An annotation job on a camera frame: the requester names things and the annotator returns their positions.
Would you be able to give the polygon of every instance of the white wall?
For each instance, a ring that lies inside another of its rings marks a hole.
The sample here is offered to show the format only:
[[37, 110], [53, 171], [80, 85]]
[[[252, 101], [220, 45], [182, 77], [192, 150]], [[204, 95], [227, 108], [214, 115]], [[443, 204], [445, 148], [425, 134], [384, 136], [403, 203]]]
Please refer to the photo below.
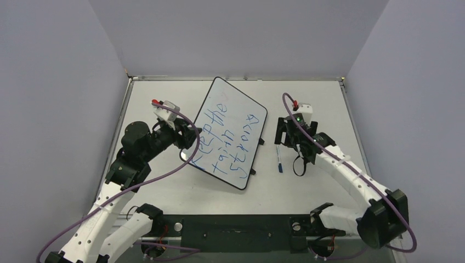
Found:
[[388, 0], [89, 0], [130, 75], [346, 76]]
[[410, 262], [464, 262], [465, 2], [390, 0], [347, 76], [373, 177], [409, 198]]
[[34, 262], [90, 208], [127, 77], [86, 0], [11, 0], [0, 81], [0, 261]]

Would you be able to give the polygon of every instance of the blue marker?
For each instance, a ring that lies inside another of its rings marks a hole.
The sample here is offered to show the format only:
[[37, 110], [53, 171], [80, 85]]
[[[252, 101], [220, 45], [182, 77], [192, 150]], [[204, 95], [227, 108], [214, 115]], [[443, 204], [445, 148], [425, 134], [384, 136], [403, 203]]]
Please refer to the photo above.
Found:
[[279, 145], [276, 145], [277, 151], [277, 168], [280, 173], [282, 173], [282, 164], [281, 164], [281, 155], [279, 154]]

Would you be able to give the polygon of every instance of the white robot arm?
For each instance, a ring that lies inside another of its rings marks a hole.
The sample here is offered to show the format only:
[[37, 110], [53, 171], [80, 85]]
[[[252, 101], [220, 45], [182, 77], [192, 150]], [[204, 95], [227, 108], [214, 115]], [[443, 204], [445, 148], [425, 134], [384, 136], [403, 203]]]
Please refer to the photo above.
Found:
[[[397, 208], [408, 222], [407, 197], [400, 190], [394, 192], [374, 181], [350, 161], [350, 156], [342, 152], [325, 133], [316, 133], [317, 123], [311, 122], [313, 109], [309, 104], [294, 104], [294, 118], [299, 125], [312, 136], [315, 142], [326, 151], [337, 156], [337, 161], [328, 153], [316, 147], [298, 129], [292, 118], [279, 118], [275, 144], [283, 144], [293, 148], [298, 157], [302, 158], [304, 165], [312, 163], [330, 174], [358, 204], [357, 210], [346, 209], [326, 203], [310, 213], [311, 226], [316, 232], [328, 229], [343, 230], [346, 233], [359, 235], [361, 239], [372, 248], [380, 248], [392, 239], [406, 231], [406, 227], [397, 218], [392, 209], [382, 197], [360, 176], [364, 176], [378, 188]], [[349, 170], [343, 162], [352, 166], [358, 173]]]
[[136, 210], [134, 216], [115, 233], [108, 236], [124, 206], [138, 188], [113, 200], [105, 207], [101, 205], [125, 189], [145, 181], [150, 173], [148, 162], [174, 144], [178, 148], [189, 148], [195, 141], [195, 131], [187, 121], [176, 118], [174, 113], [158, 107], [163, 104], [175, 111], [179, 107], [165, 101], [152, 101], [158, 123], [149, 129], [144, 122], [133, 122], [127, 126], [121, 140], [123, 147], [110, 166], [105, 183], [89, 213], [101, 208], [95, 215], [81, 224], [70, 241], [56, 253], [51, 252], [45, 263], [100, 263], [115, 262], [138, 238], [160, 226], [161, 210], [148, 204]]

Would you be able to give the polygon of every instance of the white table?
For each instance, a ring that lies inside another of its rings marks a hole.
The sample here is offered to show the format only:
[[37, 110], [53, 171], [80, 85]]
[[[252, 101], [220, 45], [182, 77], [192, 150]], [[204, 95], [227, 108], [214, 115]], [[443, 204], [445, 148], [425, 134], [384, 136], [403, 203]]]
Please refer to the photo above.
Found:
[[[268, 117], [253, 169], [245, 190], [238, 190], [202, 171], [186, 166], [181, 171], [142, 187], [122, 211], [133, 205], [150, 203], [165, 214], [305, 214], [323, 203], [356, 208], [352, 198], [328, 174], [308, 164], [307, 173], [297, 177], [292, 162], [293, 149], [280, 146], [284, 173], [277, 169], [274, 136], [278, 117], [286, 110], [281, 95], [288, 92], [294, 99], [313, 106], [313, 121], [318, 132], [331, 136], [351, 160], [365, 170], [361, 151], [354, 133], [344, 97], [337, 81], [230, 81], [232, 85], [254, 98], [268, 109]], [[152, 127], [156, 117], [151, 100], [169, 100], [180, 106], [181, 112], [195, 119], [211, 81], [135, 81], [122, 122], [118, 144], [121, 148], [124, 128], [134, 121]], [[152, 172], [147, 180], [179, 166], [179, 150], [171, 146], [150, 162]]]

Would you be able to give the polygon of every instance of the cable tie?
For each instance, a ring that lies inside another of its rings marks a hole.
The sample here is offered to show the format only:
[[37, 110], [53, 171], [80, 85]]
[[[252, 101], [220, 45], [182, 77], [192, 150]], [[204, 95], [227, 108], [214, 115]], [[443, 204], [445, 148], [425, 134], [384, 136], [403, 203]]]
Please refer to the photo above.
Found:
[[355, 180], [357, 179], [360, 179], [360, 177], [364, 176], [364, 175], [367, 175], [365, 174], [363, 171], [359, 172], [356, 174], [356, 177], [352, 180], [352, 182], [354, 182]]
[[106, 212], [108, 212], [108, 213], [110, 212], [108, 209], [106, 209], [105, 207], [102, 207], [102, 206], [100, 206], [100, 205], [99, 205], [99, 208], [100, 208], [100, 210], [106, 211]]
[[337, 163], [336, 163], [336, 168], [339, 167], [343, 162], [348, 162], [350, 160], [350, 155], [344, 156], [344, 158], [341, 158]]

